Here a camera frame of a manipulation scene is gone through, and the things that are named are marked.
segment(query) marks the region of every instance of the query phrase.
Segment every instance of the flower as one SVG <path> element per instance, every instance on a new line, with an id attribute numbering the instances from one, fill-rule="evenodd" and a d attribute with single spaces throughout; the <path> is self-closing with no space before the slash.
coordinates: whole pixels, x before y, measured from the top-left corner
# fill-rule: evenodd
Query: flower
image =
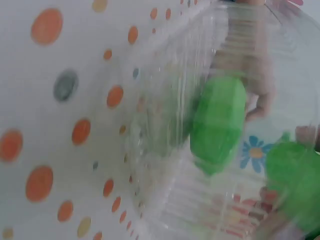
<path id="1" fill-rule="evenodd" d="M 244 141 L 240 168 L 245 169 L 248 162 L 252 162 L 252 167 L 256 173 L 261 173 L 261 166 L 266 165 L 266 154 L 273 147 L 273 144 L 264 145 L 263 140 L 259 140 L 256 136 L 249 137 L 249 143 Z"/>

